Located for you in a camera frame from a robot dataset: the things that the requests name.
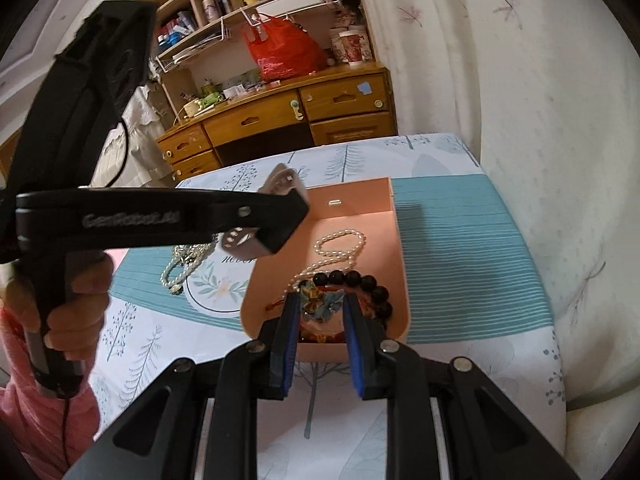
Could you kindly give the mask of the pink sleeve forearm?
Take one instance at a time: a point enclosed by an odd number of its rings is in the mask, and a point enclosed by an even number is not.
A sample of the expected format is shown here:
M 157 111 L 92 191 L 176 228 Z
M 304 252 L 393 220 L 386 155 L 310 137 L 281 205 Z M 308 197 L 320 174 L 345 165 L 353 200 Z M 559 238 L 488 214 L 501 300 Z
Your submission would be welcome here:
M 11 374 L 1 388 L 1 420 L 39 478 L 61 479 L 93 445 L 101 421 L 96 396 L 84 382 L 64 417 L 65 403 L 38 391 L 24 330 L 6 311 L 1 312 L 1 340 Z

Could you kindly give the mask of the left hand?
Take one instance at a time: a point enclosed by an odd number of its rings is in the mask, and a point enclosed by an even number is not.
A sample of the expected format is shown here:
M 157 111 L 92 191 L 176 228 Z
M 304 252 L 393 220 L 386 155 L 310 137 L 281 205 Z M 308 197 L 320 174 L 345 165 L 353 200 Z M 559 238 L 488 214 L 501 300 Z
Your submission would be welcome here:
M 70 361 L 92 361 L 110 304 L 114 263 L 109 255 L 86 266 L 72 281 L 72 298 L 47 318 L 47 348 L 61 351 Z M 32 285 L 18 274 L 13 263 L 1 266 L 1 313 L 23 334 L 37 333 L 40 316 Z

